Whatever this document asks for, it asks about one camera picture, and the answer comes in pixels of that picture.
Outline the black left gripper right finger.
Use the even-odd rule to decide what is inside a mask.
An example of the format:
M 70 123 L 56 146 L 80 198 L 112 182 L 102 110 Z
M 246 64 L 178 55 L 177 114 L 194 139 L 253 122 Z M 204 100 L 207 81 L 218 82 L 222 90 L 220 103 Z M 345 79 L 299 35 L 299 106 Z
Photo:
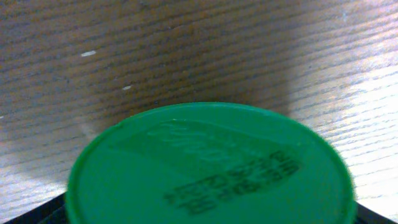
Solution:
M 354 224 L 397 224 L 396 222 L 357 203 L 357 215 Z

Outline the green lid jar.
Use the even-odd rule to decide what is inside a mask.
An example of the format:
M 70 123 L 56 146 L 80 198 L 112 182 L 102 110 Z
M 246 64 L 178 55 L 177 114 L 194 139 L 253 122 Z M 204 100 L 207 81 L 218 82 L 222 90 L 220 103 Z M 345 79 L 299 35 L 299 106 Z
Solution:
M 349 224 L 351 176 L 319 135 L 232 103 L 185 103 L 131 116 L 76 160 L 71 223 Z

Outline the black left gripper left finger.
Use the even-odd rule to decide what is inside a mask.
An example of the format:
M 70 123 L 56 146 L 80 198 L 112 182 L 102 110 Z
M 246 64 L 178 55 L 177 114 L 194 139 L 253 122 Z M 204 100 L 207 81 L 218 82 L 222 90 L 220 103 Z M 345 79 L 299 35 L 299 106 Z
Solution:
M 67 224 L 65 194 L 61 194 L 5 224 Z

